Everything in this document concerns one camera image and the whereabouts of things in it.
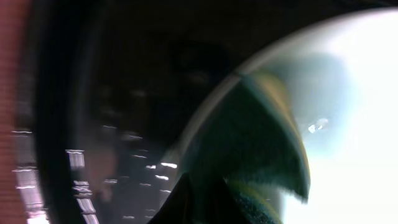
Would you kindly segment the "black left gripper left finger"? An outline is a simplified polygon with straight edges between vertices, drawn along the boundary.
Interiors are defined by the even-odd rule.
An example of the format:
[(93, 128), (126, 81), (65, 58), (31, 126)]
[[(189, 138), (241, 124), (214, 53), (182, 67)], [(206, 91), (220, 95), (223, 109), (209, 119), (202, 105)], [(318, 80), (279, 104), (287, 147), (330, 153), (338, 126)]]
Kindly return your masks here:
[(191, 224), (192, 190), (188, 174), (180, 177), (173, 191), (148, 224)]

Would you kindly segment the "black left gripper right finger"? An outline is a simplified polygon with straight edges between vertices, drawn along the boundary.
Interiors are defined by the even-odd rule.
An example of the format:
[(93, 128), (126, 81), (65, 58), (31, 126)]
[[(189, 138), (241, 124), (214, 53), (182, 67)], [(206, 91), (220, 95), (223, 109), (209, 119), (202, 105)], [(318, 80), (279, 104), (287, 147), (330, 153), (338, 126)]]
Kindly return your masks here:
[(210, 187), (210, 223), (250, 224), (243, 215), (233, 195), (223, 179), (218, 179)]

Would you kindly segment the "green yellow sponge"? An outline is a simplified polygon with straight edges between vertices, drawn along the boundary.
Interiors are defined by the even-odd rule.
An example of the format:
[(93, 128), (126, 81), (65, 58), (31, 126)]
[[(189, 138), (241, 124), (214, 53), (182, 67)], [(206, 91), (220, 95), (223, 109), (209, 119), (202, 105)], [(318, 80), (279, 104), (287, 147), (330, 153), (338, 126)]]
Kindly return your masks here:
[(279, 192), (307, 201), (307, 154), (283, 83), (234, 74), (208, 97), (177, 146), (188, 174), (192, 223), (210, 223), (210, 187), (223, 179), (251, 223), (280, 223)]

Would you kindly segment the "light green plate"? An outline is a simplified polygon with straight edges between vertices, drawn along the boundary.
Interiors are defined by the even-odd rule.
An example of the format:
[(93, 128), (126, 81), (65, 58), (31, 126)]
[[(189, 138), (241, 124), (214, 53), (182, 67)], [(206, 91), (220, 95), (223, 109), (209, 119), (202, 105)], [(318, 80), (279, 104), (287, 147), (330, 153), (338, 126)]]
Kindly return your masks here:
[[(347, 141), (370, 129), (366, 106), (371, 96), (366, 79), (377, 83), (383, 75), (397, 71), (397, 60), (386, 55), (394, 48), (396, 27), (394, 7), (359, 11), (316, 24), (251, 57), (209, 96), (234, 74), (264, 71), (274, 75), (285, 86), (311, 174), (315, 161), (351, 152)], [(165, 156), (166, 161), (177, 163), (174, 187), (181, 177), (180, 138)]]

